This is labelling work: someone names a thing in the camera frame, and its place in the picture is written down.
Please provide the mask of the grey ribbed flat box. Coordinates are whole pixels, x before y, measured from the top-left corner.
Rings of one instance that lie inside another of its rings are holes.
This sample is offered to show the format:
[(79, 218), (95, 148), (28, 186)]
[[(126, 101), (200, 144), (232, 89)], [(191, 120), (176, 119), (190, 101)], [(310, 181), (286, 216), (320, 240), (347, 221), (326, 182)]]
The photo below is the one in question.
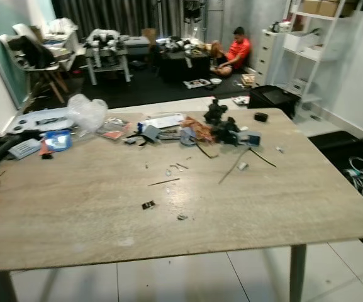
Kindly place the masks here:
[(12, 158), (20, 160), (29, 155), (37, 153), (42, 148), (42, 141), (40, 139), (28, 139), (14, 145), (8, 150), (8, 153), (12, 156)]

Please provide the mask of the light wood dining table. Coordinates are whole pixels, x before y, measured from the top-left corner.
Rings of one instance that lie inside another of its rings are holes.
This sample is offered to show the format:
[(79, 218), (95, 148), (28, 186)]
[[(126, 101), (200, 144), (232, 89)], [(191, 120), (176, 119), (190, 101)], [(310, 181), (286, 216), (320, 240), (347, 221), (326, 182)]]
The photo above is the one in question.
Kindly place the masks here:
[[(219, 185), (245, 147), (218, 145), (210, 158), (179, 143), (89, 133), (52, 159), (0, 163), (0, 301), (16, 300), (11, 271), (282, 245), (291, 247), (289, 292), (299, 300), (307, 245), (363, 238), (363, 197), (285, 113), (264, 113), (267, 123), (253, 110), (233, 112), (261, 144), (240, 159), (247, 169)], [(149, 201), (156, 207), (143, 210)]]

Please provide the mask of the thin black stick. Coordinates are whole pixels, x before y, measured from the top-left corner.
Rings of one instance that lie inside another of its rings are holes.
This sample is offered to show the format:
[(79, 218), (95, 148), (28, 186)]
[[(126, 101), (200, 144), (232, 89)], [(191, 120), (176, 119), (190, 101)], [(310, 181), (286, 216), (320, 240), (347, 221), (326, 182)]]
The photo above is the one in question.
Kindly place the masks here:
[(157, 183), (153, 183), (153, 184), (149, 184), (147, 186), (153, 186), (153, 185), (159, 185), (159, 184), (167, 184), (167, 183), (172, 183), (174, 181), (179, 181), (181, 178), (175, 178), (175, 179), (167, 179), (166, 181), (159, 181)]

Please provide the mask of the magazine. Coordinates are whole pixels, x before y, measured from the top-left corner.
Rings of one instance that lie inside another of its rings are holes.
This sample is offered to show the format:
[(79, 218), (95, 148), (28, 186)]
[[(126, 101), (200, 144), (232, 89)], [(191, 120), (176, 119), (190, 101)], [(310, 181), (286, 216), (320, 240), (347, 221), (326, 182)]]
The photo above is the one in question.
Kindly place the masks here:
[(187, 89), (196, 89), (210, 86), (212, 82), (207, 79), (196, 79), (191, 81), (183, 81), (183, 84)]

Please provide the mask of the brown cardboard box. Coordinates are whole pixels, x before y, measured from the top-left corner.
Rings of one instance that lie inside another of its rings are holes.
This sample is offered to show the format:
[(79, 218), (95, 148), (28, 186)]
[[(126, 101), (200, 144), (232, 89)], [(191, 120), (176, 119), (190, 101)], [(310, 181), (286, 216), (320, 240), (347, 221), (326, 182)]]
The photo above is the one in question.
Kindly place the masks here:
[(299, 4), (300, 13), (334, 17), (338, 11), (339, 0), (302, 0)]

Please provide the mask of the black rubbish bin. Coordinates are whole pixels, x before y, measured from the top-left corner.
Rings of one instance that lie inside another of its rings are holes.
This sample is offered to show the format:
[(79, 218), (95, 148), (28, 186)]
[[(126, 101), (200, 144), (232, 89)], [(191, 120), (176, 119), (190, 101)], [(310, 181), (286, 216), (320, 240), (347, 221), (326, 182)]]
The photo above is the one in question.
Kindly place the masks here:
[(300, 101), (300, 96), (286, 92), (282, 88), (266, 84), (252, 88), (249, 91), (248, 109), (278, 108), (288, 116), (294, 118), (294, 110)]

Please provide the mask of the small blue grey module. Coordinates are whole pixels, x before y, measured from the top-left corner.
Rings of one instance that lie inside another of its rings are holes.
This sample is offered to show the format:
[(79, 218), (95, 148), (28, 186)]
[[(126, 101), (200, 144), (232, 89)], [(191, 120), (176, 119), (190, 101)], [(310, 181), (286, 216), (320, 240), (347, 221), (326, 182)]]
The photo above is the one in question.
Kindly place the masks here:
[(241, 132), (241, 134), (244, 136), (244, 139), (242, 139), (244, 145), (258, 147), (261, 144), (262, 135), (259, 132), (247, 130)]

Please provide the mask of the dark grey curtain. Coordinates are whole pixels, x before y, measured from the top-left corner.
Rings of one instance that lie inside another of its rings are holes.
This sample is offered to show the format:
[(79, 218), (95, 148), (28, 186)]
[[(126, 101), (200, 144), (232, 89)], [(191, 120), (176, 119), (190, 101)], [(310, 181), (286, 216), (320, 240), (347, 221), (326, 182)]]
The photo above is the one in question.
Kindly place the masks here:
[(52, 0), (57, 18), (69, 18), (85, 38), (95, 29), (142, 36), (183, 36), (190, 24), (203, 20), (208, 0)]

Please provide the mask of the black long bag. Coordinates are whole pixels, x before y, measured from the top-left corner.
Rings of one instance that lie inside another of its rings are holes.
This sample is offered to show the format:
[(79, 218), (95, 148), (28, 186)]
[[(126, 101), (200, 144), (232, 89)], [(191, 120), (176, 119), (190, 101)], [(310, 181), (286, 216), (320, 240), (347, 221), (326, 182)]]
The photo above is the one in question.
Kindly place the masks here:
[(40, 138), (42, 132), (38, 130), (24, 130), (22, 133), (6, 133), (0, 137), (0, 161), (8, 155), (8, 150), (19, 143), (31, 138)]

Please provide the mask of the small blue box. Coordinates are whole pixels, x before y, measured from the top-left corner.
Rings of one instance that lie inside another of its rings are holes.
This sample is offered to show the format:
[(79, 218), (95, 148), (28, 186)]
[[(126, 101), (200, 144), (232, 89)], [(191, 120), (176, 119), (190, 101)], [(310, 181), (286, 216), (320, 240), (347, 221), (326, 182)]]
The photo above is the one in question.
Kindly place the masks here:
[(44, 133), (44, 143), (49, 152), (63, 152), (72, 146), (72, 132), (69, 129), (50, 130)]

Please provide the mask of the person in red shirt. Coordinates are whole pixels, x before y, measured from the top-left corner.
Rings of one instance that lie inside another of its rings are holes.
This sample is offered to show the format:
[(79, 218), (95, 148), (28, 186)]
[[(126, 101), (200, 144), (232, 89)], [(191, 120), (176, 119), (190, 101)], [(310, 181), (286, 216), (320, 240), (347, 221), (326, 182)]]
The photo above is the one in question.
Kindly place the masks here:
[(228, 50), (224, 50), (219, 41), (211, 43), (209, 52), (215, 65), (210, 67), (210, 71), (218, 77), (229, 77), (242, 68), (250, 50), (250, 40), (245, 35), (245, 29), (239, 26), (233, 32), (233, 42)]

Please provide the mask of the white chair with black jacket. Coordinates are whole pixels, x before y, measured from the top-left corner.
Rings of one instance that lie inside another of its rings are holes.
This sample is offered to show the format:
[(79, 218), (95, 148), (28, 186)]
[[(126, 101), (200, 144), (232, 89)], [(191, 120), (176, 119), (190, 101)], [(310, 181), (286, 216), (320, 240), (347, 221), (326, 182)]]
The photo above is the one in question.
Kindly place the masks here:
[(0, 43), (14, 66), (24, 72), (26, 99), (23, 108), (29, 106), (46, 88), (50, 88), (61, 103), (66, 103), (63, 93), (69, 89), (59, 75), (63, 68), (46, 46), (26, 35), (2, 34)]

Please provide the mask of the black mechanical part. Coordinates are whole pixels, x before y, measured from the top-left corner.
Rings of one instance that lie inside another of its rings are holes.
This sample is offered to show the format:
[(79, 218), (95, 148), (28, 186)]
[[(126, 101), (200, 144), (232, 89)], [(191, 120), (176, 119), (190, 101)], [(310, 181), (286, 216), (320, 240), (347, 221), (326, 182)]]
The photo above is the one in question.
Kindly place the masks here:
[(210, 133), (216, 143), (224, 143), (238, 147), (238, 135), (240, 129), (232, 117), (222, 121), (221, 117), (228, 110), (225, 104), (219, 104), (218, 99), (214, 99), (209, 105), (209, 110), (203, 115), (205, 123), (211, 126)]

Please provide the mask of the white flat plastic device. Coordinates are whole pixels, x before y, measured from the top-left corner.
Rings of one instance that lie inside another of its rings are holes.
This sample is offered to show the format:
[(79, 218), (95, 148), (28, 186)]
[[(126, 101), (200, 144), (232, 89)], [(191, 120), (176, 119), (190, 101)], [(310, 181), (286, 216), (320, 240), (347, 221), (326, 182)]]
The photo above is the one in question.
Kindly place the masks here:
[(40, 132), (71, 128), (74, 121), (68, 118), (68, 108), (43, 109), (18, 116), (9, 125), (6, 132), (22, 133), (26, 130)]

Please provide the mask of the white ladder shelf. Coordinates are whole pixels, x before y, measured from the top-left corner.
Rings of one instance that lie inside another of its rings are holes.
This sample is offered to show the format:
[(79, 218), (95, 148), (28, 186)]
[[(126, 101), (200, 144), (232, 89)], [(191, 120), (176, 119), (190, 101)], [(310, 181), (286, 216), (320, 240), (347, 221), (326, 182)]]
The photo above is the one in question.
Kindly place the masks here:
[(339, 0), (334, 17), (300, 13), (301, 1), (287, 0), (285, 18), (279, 23), (280, 33), (285, 33), (284, 55), (273, 86), (300, 96), (299, 106), (308, 109), (323, 98), (318, 80), (347, 51), (363, 0)]

